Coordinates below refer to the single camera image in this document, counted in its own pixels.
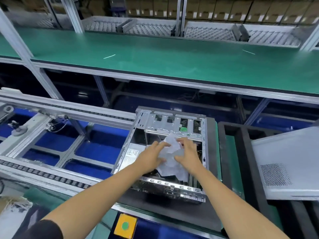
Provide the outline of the person's left hand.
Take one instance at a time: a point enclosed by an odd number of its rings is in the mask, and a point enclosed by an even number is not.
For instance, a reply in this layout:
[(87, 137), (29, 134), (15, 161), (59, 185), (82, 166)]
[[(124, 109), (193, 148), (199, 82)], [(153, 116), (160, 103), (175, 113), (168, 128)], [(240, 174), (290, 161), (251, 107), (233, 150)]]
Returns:
[(159, 165), (153, 165), (153, 160), (156, 157), (159, 157), (159, 153), (163, 148), (170, 146), (171, 144), (167, 142), (154, 141), (143, 152), (141, 152), (133, 163), (134, 166), (137, 167), (139, 175), (147, 174), (156, 169)]

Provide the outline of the person's right hand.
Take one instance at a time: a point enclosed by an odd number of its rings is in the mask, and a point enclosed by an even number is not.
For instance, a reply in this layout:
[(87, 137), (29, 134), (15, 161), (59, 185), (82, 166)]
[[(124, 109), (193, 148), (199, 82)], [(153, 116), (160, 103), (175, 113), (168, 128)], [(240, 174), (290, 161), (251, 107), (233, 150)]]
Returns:
[(177, 138), (177, 141), (182, 144), (184, 148), (183, 155), (187, 161), (180, 163), (191, 175), (196, 176), (198, 172), (204, 169), (197, 154), (197, 145), (188, 138)]

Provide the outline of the white plastic bag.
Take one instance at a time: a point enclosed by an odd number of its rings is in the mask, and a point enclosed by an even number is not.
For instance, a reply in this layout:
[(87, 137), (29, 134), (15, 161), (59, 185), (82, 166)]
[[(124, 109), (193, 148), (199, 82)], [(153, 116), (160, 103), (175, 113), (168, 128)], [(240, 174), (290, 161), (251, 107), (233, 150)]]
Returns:
[(170, 144), (169, 147), (164, 147), (159, 157), (164, 158), (165, 162), (161, 163), (156, 170), (161, 177), (175, 176), (178, 181), (188, 182), (189, 174), (186, 169), (175, 160), (175, 156), (183, 156), (184, 148), (180, 142), (177, 141), (177, 137), (173, 132), (170, 132), (168, 136), (161, 142)]

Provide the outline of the person's right forearm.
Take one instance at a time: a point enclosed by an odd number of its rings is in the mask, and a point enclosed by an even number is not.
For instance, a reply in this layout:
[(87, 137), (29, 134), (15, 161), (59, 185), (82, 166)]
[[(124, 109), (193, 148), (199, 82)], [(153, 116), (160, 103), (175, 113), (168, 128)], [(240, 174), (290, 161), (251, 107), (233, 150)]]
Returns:
[(275, 224), (222, 184), (202, 165), (191, 165), (230, 239), (289, 239)]

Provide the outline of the person's left forearm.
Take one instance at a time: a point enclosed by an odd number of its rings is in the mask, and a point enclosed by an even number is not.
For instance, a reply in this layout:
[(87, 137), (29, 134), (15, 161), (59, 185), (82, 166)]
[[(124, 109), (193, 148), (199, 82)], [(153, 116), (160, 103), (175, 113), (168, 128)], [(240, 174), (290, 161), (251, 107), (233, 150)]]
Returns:
[(85, 239), (116, 201), (145, 173), (145, 167), (133, 163), (71, 197), (43, 221), (55, 223), (63, 239)]

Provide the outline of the open grey computer case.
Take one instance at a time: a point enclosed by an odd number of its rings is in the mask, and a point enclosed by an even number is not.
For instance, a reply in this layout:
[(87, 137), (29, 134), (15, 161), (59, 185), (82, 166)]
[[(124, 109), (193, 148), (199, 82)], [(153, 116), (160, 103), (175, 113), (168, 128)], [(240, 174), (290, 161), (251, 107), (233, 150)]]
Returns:
[[(197, 154), (204, 168), (209, 169), (207, 118), (186, 112), (173, 112), (139, 106), (136, 119), (118, 155), (112, 174), (116, 174), (122, 153), (130, 143), (146, 145), (154, 141), (162, 142), (173, 132), (177, 138), (186, 137), (197, 145)], [(188, 132), (180, 132), (180, 127), (187, 127)], [(206, 201), (206, 194), (200, 183), (190, 174), (188, 182), (178, 181), (175, 176), (161, 177), (156, 169), (144, 174), (131, 187), (139, 192), (163, 195), (171, 199), (180, 199), (192, 203)]]

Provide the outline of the power supply with white label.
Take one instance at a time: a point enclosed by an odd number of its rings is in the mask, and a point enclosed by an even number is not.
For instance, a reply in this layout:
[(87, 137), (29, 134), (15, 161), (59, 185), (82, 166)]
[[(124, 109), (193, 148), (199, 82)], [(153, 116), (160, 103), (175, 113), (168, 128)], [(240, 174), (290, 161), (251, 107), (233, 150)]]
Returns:
[(146, 145), (130, 143), (120, 157), (116, 172), (132, 164), (145, 148)]

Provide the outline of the black foam tray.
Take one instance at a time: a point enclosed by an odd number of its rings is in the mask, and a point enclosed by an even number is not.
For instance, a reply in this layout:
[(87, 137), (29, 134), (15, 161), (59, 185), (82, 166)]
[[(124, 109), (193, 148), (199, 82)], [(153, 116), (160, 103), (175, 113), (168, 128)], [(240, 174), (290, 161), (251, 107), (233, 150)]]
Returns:
[(266, 199), (252, 140), (282, 132), (228, 122), (219, 122), (217, 127), (222, 183), (290, 239), (319, 239), (318, 201)]

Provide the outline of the yellow box with green button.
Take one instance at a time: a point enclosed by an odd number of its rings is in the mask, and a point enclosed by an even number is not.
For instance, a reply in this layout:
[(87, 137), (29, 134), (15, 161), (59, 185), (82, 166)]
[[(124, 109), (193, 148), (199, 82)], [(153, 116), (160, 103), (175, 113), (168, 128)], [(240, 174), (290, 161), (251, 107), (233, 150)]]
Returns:
[(136, 217), (121, 213), (114, 229), (114, 235), (124, 239), (133, 239), (137, 222)]

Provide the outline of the grey perforated metal side panel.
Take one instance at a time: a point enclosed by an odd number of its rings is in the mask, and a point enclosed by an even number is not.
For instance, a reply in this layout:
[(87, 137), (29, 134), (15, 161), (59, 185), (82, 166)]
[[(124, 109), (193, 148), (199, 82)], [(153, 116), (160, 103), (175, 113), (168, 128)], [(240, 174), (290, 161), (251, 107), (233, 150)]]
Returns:
[(319, 201), (319, 127), (252, 141), (267, 200)]

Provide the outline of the grey roller rack shelf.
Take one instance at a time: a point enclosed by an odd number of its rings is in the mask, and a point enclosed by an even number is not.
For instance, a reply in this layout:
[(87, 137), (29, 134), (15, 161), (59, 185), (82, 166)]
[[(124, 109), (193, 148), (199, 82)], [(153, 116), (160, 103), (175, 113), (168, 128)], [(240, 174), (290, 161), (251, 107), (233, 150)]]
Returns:
[(138, 36), (174, 37), (176, 20), (92, 16), (82, 20), (87, 32), (123, 33)]
[(183, 37), (291, 48), (298, 48), (302, 44), (300, 30), (294, 26), (188, 21)]

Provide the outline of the black sleeve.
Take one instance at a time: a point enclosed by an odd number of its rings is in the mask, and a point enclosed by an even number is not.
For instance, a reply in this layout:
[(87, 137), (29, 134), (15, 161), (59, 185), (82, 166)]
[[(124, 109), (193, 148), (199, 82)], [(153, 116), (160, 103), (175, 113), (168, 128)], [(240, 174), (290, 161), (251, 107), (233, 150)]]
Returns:
[(13, 239), (64, 239), (64, 237), (55, 222), (41, 220)]

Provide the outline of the row of cardboard boxes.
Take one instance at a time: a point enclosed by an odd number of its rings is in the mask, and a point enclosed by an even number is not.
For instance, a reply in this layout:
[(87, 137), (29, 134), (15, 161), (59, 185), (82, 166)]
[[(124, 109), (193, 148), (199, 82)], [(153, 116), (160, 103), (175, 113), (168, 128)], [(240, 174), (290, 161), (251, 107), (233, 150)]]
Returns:
[[(125, 0), (128, 16), (174, 19), (177, 0)], [(188, 0), (186, 21), (313, 25), (319, 0)]]

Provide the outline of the white paper sheet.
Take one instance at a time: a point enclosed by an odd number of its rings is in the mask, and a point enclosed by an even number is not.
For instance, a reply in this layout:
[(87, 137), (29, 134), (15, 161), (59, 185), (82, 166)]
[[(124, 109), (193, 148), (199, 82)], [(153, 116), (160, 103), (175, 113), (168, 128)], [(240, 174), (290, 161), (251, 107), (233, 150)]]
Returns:
[(33, 203), (24, 197), (0, 197), (0, 239), (12, 239)]

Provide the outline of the aluminium frame post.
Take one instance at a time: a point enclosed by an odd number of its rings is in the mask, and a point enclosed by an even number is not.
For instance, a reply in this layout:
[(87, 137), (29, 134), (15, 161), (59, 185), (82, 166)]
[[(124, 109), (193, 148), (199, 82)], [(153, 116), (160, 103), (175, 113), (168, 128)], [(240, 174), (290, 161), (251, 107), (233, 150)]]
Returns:
[(77, 34), (84, 34), (85, 30), (83, 28), (82, 21), (79, 17), (74, 0), (61, 0), (61, 2), (71, 21), (74, 31)]
[(187, 1), (188, 0), (177, 0), (175, 37), (184, 37)]
[(62, 95), (59, 93), (55, 85), (52, 83), (50, 78), (47, 76), (43, 68), (36, 67), (31, 59), (34, 57), (27, 45), (22, 40), (14, 28), (12, 22), (7, 18), (3, 10), (0, 8), (0, 32), (9, 42), (11, 47), (21, 58), (23, 64), (32, 72), (38, 82), (46, 90), (52, 99), (64, 100)]

